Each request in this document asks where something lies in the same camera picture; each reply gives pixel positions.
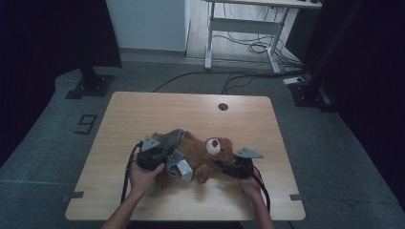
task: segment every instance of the human hand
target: human hand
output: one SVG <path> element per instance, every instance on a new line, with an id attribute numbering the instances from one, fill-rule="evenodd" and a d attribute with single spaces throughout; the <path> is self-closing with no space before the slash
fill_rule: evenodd
<path id="1" fill-rule="evenodd" d="M 147 171 L 141 169 L 135 161 L 131 165 L 131 173 L 129 176 L 131 182 L 130 195 L 138 194 L 143 195 L 149 186 L 153 183 L 155 176 L 159 174 L 164 168 L 164 164 L 160 164 L 155 171 Z"/>
<path id="2" fill-rule="evenodd" d="M 256 168 L 253 169 L 253 172 L 257 178 L 262 179 L 262 176 Z M 258 197 L 262 198 L 260 185 L 253 177 L 241 178 L 238 180 L 238 183 L 250 200 Z"/>

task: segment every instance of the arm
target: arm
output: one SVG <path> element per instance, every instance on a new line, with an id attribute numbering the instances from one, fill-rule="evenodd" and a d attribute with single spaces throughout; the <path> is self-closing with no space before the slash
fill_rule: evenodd
<path id="1" fill-rule="evenodd" d="M 143 194 L 151 186 L 155 176 L 163 170 L 163 167 L 164 165 L 161 164 L 155 171 L 144 171 L 133 162 L 130 174 L 131 192 L 101 228 L 125 228 Z"/>
<path id="2" fill-rule="evenodd" d="M 255 168 L 254 174 L 260 177 L 259 171 Z M 271 216 L 269 215 L 265 202 L 263 201 L 260 185 L 253 177 L 240 179 L 239 185 L 244 190 L 247 197 L 253 205 L 254 218 L 256 219 L 258 229 L 275 229 Z"/>

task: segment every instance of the table leg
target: table leg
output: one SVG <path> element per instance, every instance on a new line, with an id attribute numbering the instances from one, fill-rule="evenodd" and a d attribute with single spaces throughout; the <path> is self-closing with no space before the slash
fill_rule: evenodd
<path id="1" fill-rule="evenodd" d="M 267 50 L 267 55 L 268 55 L 268 58 L 270 59 L 271 67 L 273 68 L 275 73 L 281 72 L 279 65 L 278 65 L 278 58 L 277 58 L 277 55 L 275 54 L 275 50 L 277 48 L 277 43 L 280 39 L 281 32 L 283 31 L 283 27 L 286 22 L 288 10 L 289 10 L 289 8 L 285 8 L 283 17 L 279 22 L 279 26 L 278 26 L 277 32 L 275 34 L 276 36 L 274 37 L 273 41 L 271 42 L 270 49 Z"/>
<path id="2" fill-rule="evenodd" d="M 208 26 L 208 43 L 205 50 L 205 69 L 211 70 L 211 61 L 212 61 L 212 21 L 214 20 L 214 9 L 215 3 L 212 3 L 211 14 L 209 16 L 209 26 Z"/>

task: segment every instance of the teddy bear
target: teddy bear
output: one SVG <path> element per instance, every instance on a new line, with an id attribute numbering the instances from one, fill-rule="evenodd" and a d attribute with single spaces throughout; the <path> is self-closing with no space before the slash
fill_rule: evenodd
<path id="1" fill-rule="evenodd" d="M 160 139 L 161 136 L 158 133 L 152 134 L 154 139 Z M 184 154 L 185 161 L 192 169 L 192 180 L 197 180 L 200 184 L 206 183 L 212 174 L 222 172 L 217 161 L 224 164 L 234 162 L 232 141 L 225 137 L 211 137 L 202 141 L 185 131 L 177 150 Z M 160 173 L 156 176 L 156 182 L 160 187 L 165 187 L 174 178 L 167 173 Z"/>

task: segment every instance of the table top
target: table top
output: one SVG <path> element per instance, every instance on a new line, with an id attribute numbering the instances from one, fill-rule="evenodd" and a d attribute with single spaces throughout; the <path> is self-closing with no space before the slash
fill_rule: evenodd
<path id="1" fill-rule="evenodd" d="M 219 104 L 228 106 L 226 111 Z M 104 220 L 118 208 L 125 166 L 140 140 L 175 129 L 196 138 L 227 137 L 236 152 L 250 148 L 265 158 L 253 159 L 261 171 L 275 220 L 305 217 L 286 148 L 270 99 L 263 96 L 213 94 L 114 93 L 100 124 L 76 192 L 66 212 L 70 220 Z M 236 178 L 218 174 L 205 184 L 176 179 L 160 190 L 155 184 L 135 209 L 132 220 L 252 220 L 252 208 Z"/>
<path id="2" fill-rule="evenodd" d="M 287 8 L 299 8 L 299 9 L 320 9 L 322 3 L 311 3 L 310 0 L 305 2 L 298 0 L 203 0 L 206 2 L 215 3 L 231 3 L 231 4 L 245 4 L 245 5 L 261 5 L 261 6 L 273 6 L 273 7 L 287 7 Z"/>

